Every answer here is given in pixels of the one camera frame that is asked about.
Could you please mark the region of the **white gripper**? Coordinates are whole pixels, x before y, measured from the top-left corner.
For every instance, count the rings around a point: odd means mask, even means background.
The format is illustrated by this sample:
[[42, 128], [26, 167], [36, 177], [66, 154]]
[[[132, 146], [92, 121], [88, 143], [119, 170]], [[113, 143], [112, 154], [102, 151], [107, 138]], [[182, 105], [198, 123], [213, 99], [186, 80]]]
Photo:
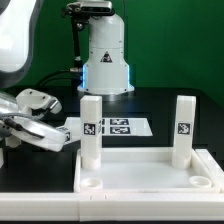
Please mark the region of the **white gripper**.
[[57, 114], [62, 106], [47, 93], [25, 89], [16, 97], [0, 92], [0, 141], [11, 135], [34, 146], [58, 152], [66, 136], [42, 119], [48, 112]]

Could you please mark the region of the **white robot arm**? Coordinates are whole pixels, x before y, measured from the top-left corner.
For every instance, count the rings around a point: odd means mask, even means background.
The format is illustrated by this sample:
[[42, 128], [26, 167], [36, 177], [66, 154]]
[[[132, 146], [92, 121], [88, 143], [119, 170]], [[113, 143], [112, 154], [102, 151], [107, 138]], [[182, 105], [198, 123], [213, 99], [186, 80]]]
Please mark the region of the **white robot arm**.
[[[0, 89], [21, 81], [33, 57], [36, 19], [44, 0], [10, 0], [0, 13]], [[122, 95], [134, 87], [129, 81], [129, 67], [124, 60], [124, 22], [116, 15], [109, 1], [82, 0], [65, 7], [71, 17], [72, 29], [90, 24], [98, 30], [98, 39], [90, 44], [93, 55], [84, 64], [80, 55], [74, 57], [75, 69], [83, 78], [82, 90], [95, 95]], [[42, 115], [31, 111], [42, 109], [57, 113], [58, 99], [34, 89], [26, 89], [17, 97], [0, 92], [0, 141], [17, 147], [23, 141], [46, 150], [62, 149], [66, 134], [42, 123]]]

